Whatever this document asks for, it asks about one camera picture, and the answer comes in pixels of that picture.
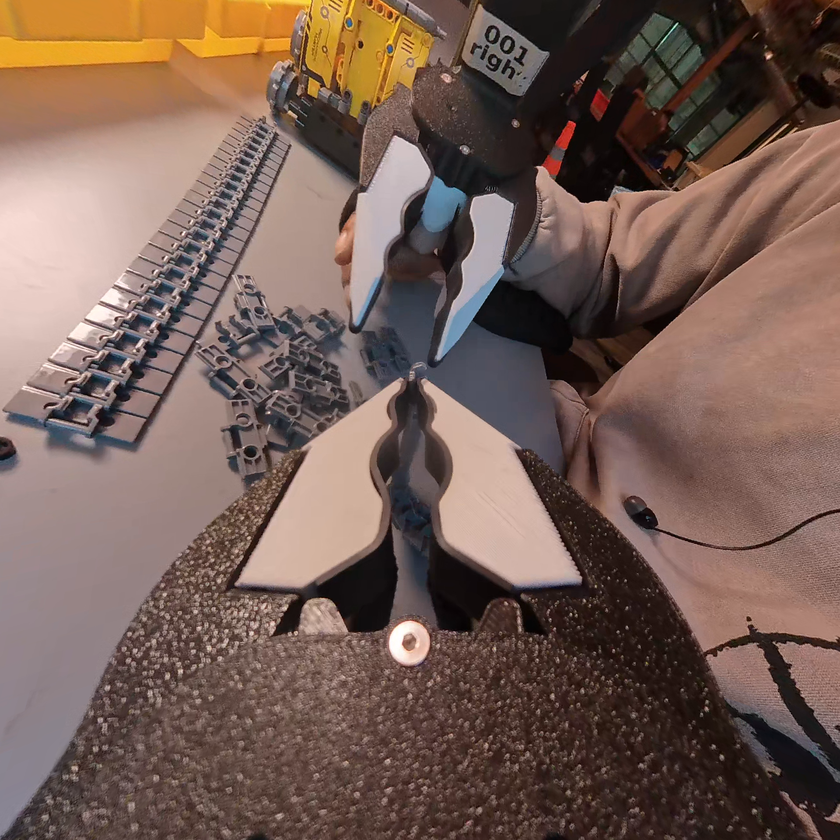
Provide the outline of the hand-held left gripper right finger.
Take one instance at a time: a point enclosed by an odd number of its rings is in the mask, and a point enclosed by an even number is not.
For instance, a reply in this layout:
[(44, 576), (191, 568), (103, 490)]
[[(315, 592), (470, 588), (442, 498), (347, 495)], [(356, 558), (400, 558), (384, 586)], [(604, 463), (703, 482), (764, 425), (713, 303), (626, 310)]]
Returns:
[(420, 425), (438, 485), (434, 536), (447, 554), (505, 590), (582, 585), (513, 441), (428, 380)]

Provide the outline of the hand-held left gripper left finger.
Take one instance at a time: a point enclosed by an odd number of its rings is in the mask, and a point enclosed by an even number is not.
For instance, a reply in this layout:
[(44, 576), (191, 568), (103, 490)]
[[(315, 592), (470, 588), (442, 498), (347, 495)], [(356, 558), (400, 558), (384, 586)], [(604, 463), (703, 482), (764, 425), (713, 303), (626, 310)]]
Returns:
[(407, 387), (394, 381), (303, 449), (237, 588), (313, 592), (382, 544)]

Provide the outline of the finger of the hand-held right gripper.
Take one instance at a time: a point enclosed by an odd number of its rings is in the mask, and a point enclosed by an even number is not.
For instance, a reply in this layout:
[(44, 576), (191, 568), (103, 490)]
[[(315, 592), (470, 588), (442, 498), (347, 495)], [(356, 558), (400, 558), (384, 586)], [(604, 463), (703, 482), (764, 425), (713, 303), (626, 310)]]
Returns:
[(393, 135), (355, 208), (350, 330), (359, 333), (383, 287), (392, 247), (404, 236), (410, 203), (424, 196), (433, 169), (424, 150)]
[(455, 347), (505, 269), (516, 205), (498, 193), (469, 199), (456, 225), (456, 258), (436, 311), (427, 362), (438, 366)]

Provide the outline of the yellow toy robot vehicle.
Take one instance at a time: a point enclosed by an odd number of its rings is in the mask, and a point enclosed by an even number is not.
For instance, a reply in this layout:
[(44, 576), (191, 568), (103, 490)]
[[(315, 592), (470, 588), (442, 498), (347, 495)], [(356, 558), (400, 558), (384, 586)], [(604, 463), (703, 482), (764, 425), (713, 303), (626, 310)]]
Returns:
[(270, 72), (270, 110), (290, 115), (310, 145), (358, 177), (373, 110), (395, 87), (412, 86), (446, 36), (411, 2), (311, 1), (295, 20), (290, 59)]

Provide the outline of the pile of grey track links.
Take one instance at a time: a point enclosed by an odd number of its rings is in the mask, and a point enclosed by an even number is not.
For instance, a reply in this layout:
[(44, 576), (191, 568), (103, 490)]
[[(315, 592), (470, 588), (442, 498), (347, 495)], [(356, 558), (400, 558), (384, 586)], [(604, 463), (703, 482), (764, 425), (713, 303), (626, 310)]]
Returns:
[(246, 486), (271, 467), (270, 450), (302, 448), (367, 399), (343, 376), (347, 328), (329, 308), (272, 308), (251, 275), (234, 275), (234, 313), (196, 343), (206, 378), (225, 399), (226, 459)]

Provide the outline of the person's right forearm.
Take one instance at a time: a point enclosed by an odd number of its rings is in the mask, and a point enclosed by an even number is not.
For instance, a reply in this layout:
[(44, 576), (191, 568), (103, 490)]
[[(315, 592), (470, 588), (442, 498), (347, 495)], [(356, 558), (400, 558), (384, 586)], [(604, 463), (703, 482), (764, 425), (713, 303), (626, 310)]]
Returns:
[(538, 214), (502, 279), (579, 337), (689, 306), (737, 270), (792, 279), (838, 247), (838, 121), (790, 134), (677, 192), (582, 203), (537, 169)]

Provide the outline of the grey desk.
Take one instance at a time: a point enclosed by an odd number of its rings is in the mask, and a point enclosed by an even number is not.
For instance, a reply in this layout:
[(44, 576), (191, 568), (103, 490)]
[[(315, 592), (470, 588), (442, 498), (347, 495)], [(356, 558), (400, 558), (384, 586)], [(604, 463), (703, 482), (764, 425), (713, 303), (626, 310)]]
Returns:
[[(3, 70), (2, 405), (128, 267), (278, 56)], [(188, 359), (135, 448), (2, 415), (2, 831), (64, 752), (173, 559), (244, 490)]]

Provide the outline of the person's right hand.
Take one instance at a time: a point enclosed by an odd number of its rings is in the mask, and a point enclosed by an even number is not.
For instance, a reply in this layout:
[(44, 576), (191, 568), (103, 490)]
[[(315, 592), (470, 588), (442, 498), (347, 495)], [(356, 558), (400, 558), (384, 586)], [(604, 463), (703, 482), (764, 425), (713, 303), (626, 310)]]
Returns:
[[(342, 226), (334, 252), (334, 262), (340, 267), (341, 286), (346, 301), (350, 301), (355, 217), (356, 213), (352, 213)], [(421, 255), (408, 245), (400, 245), (397, 248), (386, 271), (389, 280), (404, 282), (422, 281), (444, 275), (444, 268), (435, 253)]]

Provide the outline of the orange traffic cone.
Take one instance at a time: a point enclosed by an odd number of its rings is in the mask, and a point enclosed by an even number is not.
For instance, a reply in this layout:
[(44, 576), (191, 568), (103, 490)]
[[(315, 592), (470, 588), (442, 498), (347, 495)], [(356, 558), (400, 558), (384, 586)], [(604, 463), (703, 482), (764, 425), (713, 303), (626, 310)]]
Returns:
[(542, 167), (553, 179), (556, 179), (561, 171), (564, 157), (572, 142), (575, 130), (576, 122), (568, 121), (542, 163)]

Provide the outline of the yellow plastic storage bin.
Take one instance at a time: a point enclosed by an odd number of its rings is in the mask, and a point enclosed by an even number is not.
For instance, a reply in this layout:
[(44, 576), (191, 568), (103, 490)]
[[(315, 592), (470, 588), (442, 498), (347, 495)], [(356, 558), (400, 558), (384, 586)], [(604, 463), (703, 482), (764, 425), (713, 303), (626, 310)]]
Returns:
[(309, 1), (208, 1), (200, 37), (177, 42), (198, 58), (287, 52)]
[(206, 1), (2, 1), (1, 68), (166, 62), (204, 36)]

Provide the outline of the person's beige hoodie torso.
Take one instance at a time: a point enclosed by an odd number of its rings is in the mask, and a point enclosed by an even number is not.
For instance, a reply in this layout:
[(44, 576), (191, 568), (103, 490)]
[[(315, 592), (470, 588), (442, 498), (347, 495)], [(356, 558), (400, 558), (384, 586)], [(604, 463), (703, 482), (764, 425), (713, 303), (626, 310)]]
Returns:
[(747, 269), (593, 395), (553, 397), (568, 481), (666, 584), (805, 830), (838, 838), (838, 262)]

